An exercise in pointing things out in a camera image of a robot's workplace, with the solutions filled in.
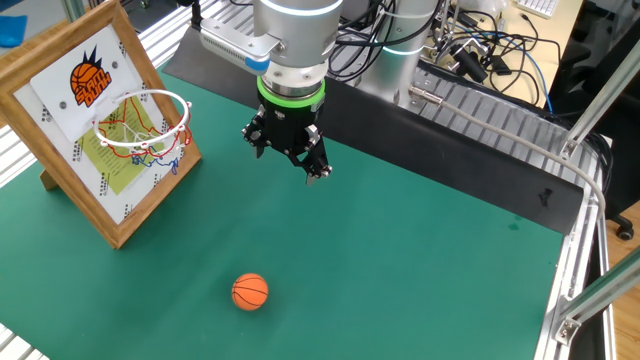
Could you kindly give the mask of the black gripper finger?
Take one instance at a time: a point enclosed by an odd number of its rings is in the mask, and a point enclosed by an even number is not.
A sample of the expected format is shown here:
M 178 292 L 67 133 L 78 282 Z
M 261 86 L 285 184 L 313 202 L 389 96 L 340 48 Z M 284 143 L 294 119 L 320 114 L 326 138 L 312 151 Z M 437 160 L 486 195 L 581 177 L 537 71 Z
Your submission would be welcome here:
M 332 167 L 327 159 L 322 132 L 315 124 L 308 125 L 304 131 L 307 138 L 300 135 L 294 140 L 291 161 L 305 170 L 305 184 L 312 185 L 316 179 L 328 177 Z
M 253 148 L 254 156 L 257 159 L 263 155 L 265 148 L 268 146 L 268 140 L 263 134 L 264 125 L 264 112 L 259 111 L 242 129 L 243 138 Z

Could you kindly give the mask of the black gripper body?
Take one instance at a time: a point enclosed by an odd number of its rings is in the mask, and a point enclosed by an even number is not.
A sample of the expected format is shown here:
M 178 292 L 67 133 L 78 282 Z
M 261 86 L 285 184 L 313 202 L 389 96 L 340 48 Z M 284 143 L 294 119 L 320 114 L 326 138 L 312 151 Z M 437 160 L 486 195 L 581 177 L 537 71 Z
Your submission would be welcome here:
M 264 109 L 259 129 L 261 140 L 273 149 L 288 154 L 301 154 L 322 143 L 322 132 L 316 121 L 323 105 L 290 108 L 263 101 Z

